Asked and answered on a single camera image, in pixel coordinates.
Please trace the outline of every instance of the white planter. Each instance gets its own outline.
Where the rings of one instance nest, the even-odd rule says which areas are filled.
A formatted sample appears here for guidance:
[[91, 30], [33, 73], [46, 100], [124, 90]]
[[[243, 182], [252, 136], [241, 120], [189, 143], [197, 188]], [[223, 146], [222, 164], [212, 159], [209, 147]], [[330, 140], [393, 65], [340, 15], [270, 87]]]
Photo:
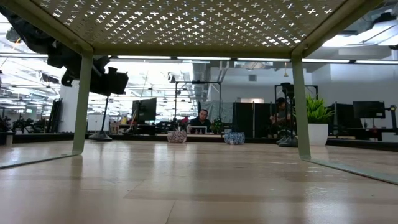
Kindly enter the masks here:
[[328, 140], [329, 124], [308, 124], [310, 146], [324, 146]]

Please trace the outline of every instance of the blue patterned pot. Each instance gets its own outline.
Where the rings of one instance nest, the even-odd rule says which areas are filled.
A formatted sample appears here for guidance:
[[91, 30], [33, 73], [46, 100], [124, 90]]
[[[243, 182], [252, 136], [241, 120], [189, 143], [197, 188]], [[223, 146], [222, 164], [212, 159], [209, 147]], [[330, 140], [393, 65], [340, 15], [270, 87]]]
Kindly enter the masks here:
[[187, 140], [187, 133], [185, 131], [169, 131], [167, 140], [169, 143], [184, 143]]
[[230, 132], [224, 135], [224, 140], [226, 144], [243, 144], [244, 143], [244, 133]]

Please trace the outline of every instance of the flower pot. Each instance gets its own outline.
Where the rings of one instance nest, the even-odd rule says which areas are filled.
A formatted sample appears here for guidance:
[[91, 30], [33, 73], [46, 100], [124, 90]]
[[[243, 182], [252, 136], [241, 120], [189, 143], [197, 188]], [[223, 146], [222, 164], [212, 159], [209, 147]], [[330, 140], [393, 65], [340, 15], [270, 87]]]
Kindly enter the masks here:
[[230, 132], [224, 135], [224, 141], [226, 144], [243, 144], [244, 133]]
[[308, 135], [310, 136], [310, 146], [324, 146], [328, 140], [328, 124], [308, 124]]
[[187, 133], [185, 131], [169, 131], [167, 133], [167, 140], [169, 143], [185, 143]]

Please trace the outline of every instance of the pink patterned pot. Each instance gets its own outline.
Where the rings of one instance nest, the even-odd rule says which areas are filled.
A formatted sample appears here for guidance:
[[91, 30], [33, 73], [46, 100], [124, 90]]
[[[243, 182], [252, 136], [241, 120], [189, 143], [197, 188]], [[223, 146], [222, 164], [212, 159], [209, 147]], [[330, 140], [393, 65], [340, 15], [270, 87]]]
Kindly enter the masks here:
[[187, 133], [185, 131], [169, 131], [167, 133], [167, 140], [169, 143], [185, 143]]

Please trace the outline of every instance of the wooden floor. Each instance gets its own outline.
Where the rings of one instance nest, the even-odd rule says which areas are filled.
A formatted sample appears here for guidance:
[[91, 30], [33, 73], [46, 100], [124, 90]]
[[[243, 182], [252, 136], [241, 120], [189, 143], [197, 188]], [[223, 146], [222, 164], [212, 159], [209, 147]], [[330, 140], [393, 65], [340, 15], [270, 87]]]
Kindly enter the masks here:
[[[71, 142], [21, 144], [0, 148], [0, 158], [59, 155], [71, 148]], [[351, 149], [313, 153], [335, 159], [339, 150], [347, 153], [341, 161], [354, 160]], [[397, 171], [396, 159], [381, 165]], [[297, 149], [275, 145], [86, 142], [82, 156], [0, 170], [4, 224], [397, 220], [398, 186], [304, 162]]]

